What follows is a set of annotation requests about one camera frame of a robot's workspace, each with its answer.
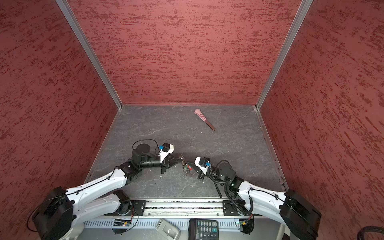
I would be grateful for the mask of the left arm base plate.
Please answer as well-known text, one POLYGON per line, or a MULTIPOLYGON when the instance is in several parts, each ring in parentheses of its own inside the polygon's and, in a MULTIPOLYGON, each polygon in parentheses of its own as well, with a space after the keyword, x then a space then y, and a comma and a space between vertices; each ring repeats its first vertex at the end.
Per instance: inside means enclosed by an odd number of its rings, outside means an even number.
POLYGON ((133 216, 134 214, 138 214, 142 216, 144 214, 144 210, 146 207, 147 201, 145 200, 128 200, 118 207, 116 213, 119 216, 133 216))

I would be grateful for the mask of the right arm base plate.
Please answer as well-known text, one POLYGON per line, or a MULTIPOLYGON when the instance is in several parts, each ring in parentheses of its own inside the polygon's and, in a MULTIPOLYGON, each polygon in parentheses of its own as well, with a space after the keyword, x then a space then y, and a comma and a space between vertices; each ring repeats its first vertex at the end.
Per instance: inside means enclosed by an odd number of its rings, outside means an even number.
POLYGON ((249 208, 246 207, 246 202, 244 200, 236 200, 236 205, 230 200, 223 200, 223 212, 224 216, 250 216, 249 208))

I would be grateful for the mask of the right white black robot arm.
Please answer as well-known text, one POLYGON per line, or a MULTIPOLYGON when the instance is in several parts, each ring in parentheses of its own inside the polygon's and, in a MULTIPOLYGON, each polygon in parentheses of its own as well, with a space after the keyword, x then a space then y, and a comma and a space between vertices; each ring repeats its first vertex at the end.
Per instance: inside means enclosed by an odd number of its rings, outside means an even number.
POLYGON ((238 177, 228 161, 213 166, 208 159, 187 163, 202 178, 224 187, 231 205, 245 217, 260 215, 285 225, 300 240, 315 240, 322 214, 294 190, 276 192, 255 186, 238 177))

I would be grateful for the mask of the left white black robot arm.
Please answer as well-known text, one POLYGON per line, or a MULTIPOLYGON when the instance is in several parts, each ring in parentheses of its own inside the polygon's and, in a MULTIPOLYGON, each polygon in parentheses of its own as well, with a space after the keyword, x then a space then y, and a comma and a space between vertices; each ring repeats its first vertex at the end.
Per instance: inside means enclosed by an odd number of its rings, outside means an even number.
POLYGON ((130 159, 105 176, 67 190, 62 187, 51 190, 31 214, 40 238, 60 240, 80 224, 102 215, 117 214, 132 218, 136 208, 122 188, 141 176, 144 168, 160 168, 164 174, 183 161, 173 155, 172 144, 165 143, 158 150, 154 154, 148 144, 140 144, 133 149, 130 159))

